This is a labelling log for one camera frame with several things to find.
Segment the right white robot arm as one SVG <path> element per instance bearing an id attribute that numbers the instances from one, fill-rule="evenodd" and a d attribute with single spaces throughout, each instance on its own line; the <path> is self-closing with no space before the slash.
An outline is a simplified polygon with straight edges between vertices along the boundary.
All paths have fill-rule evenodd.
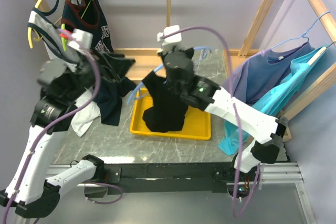
<path id="1" fill-rule="evenodd" d="M 157 53 L 166 71 L 169 91 L 185 104 L 216 115 L 253 137 L 253 141 L 236 157 L 230 168 L 231 178 L 242 181 L 252 168 L 260 163 L 276 162 L 287 120 L 276 118 L 250 107 L 231 97 L 223 87 L 208 78 L 194 73 L 193 50 L 164 51 Z"/>

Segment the light blue hanger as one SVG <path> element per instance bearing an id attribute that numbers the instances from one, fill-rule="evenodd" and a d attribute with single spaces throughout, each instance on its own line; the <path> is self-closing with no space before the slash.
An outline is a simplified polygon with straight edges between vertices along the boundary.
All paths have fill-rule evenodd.
<path id="1" fill-rule="evenodd" d="M 151 71 L 162 76 L 165 75 L 165 70 L 163 68 L 162 59 L 158 56 L 159 49 L 156 48 L 126 48 L 124 50 L 125 56 L 127 58 L 134 58 L 136 63 L 133 65 L 131 70 L 127 73 L 127 77 L 138 83 L 138 86 L 132 91 L 128 98 L 127 104 L 130 105 L 133 100 L 137 99 L 136 94 L 142 87 L 142 80 Z"/>

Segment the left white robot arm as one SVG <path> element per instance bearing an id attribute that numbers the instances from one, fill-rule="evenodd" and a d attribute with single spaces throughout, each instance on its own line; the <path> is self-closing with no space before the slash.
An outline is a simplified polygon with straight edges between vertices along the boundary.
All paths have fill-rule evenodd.
<path id="1" fill-rule="evenodd" d="M 102 51 L 83 55 L 75 71 L 61 59 L 43 64 L 37 79 L 43 95 L 35 105 L 19 167 L 1 191 L 2 206 L 14 208 L 21 221 L 37 221 L 50 215 L 61 197 L 78 184 L 107 181 L 103 160 L 93 155 L 56 176 L 47 177 L 47 172 L 57 146 L 80 110 L 75 101 L 89 88 L 98 92 L 102 79 L 121 81 L 134 64 L 132 58 Z"/>

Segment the black tank top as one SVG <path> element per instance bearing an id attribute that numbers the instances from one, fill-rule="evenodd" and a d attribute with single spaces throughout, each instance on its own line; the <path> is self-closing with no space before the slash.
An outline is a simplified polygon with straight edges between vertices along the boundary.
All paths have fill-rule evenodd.
<path id="1" fill-rule="evenodd" d="M 194 49 L 184 50 L 189 56 Z M 153 106 L 144 111 L 142 119 L 152 132 L 166 133 L 180 131 L 184 125 L 188 105 L 181 101 L 180 95 L 174 95 L 166 85 L 166 78 L 151 71 L 143 80 L 153 99 Z"/>

